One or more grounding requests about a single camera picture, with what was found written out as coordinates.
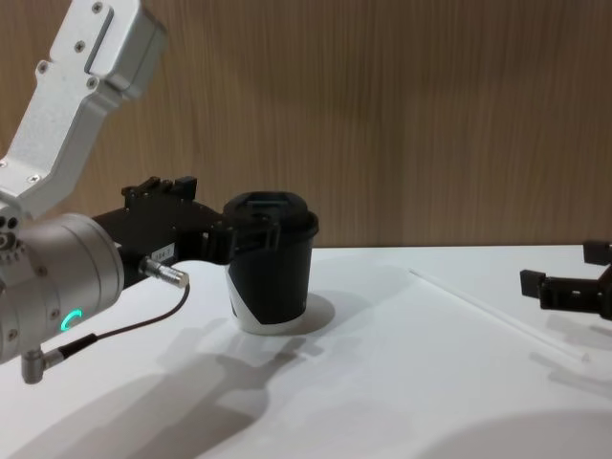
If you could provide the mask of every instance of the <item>wooden wall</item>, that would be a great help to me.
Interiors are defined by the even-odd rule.
[[[67,0],[0,0],[6,151]],[[74,195],[149,175],[220,208],[283,188],[321,246],[612,238],[612,2],[152,0],[169,49]]]

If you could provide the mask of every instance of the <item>white table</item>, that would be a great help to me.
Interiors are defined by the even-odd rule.
[[[518,282],[525,268],[597,276],[580,247],[318,250],[302,334],[275,338],[236,329],[223,269],[182,268],[192,295],[177,316],[100,342],[36,386],[19,361],[0,367],[0,456],[612,457],[612,322],[542,312]],[[45,348],[155,316],[180,295],[145,281]]]

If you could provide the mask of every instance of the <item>cable connector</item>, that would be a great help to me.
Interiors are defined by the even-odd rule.
[[[142,259],[140,271],[148,277],[155,277],[180,289],[184,289],[189,283],[189,274],[163,265],[148,256]]]
[[[187,283],[185,285],[185,291],[183,292],[183,296],[181,297],[179,303],[170,311],[165,314],[162,314],[161,316],[153,317],[149,320],[144,320],[142,322],[128,325],[127,327],[118,328],[117,330],[102,333],[101,335],[96,335],[95,333],[92,333],[83,338],[79,338],[72,342],[69,342],[68,344],[65,344],[63,346],[59,346],[56,349],[44,354],[40,349],[40,346],[38,346],[36,349],[33,349],[32,351],[22,354],[21,376],[23,377],[23,381],[27,384],[40,383],[42,381],[42,377],[45,371],[62,363],[74,354],[82,351],[83,349],[86,349],[87,347],[100,341],[101,339],[107,339],[116,335],[120,335],[121,333],[131,332],[132,330],[136,330],[146,325],[157,323],[159,321],[164,320],[165,318],[173,316],[181,310],[183,305],[185,305],[189,297],[190,290],[191,287]]]

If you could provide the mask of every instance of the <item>silver connector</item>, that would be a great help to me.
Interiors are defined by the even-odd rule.
[[[189,283],[189,274],[163,265],[148,256],[142,260],[140,269],[144,275],[155,277],[180,289],[184,289]]]
[[[45,372],[45,359],[40,347],[21,355],[21,376],[26,384],[37,384],[42,381]]]
[[[40,347],[21,355],[21,376],[26,384],[38,384],[49,368],[64,361],[58,349],[43,354]]]

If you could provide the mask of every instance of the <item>robotic arm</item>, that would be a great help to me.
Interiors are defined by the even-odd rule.
[[[73,0],[50,61],[36,66],[32,100],[0,161],[0,363],[21,356],[26,383],[40,382],[46,369],[95,342],[99,337],[85,337],[70,352],[66,346],[48,353],[40,348],[115,304],[124,288],[153,276],[187,295],[188,276],[173,263],[228,265],[238,255],[291,246],[298,262],[289,263],[278,251],[277,258],[264,260],[270,275],[251,274],[261,265],[253,269],[249,257],[235,270],[243,288],[256,282],[266,292],[283,275],[310,266],[317,218],[300,198],[249,193],[220,214],[194,201],[197,184],[191,177],[174,182],[153,177],[129,186],[122,191],[123,208],[94,219],[68,214],[22,229],[25,219],[41,216],[74,189],[104,119],[142,94],[165,37],[140,0]],[[295,295],[290,301],[295,306],[272,313],[266,307],[241,310],[237,297],[234,314],[255,326],[291,322],[304,311],[307,279],[288,293]],[[275,300],[250,292],[251,304],[284,303]]]
[[[545,273],[523,270],[522,294],[539,299],[541,309],[599,314],[612,320],[612,249],[602,241],[582,244],[585,263],[607,266],[599,279],[549,277]]]
[[[124,269],[115,242],[87,217],[23,222],[74,189],[106,116],[142,94],[164,44],[164,28],[138,0],[74,0],[51,59],[36,66],[33,97],[0,161],[0,363],[24,356],[28,383],[47,364],[40,343],[70,314],[85,319],[114,304]]]

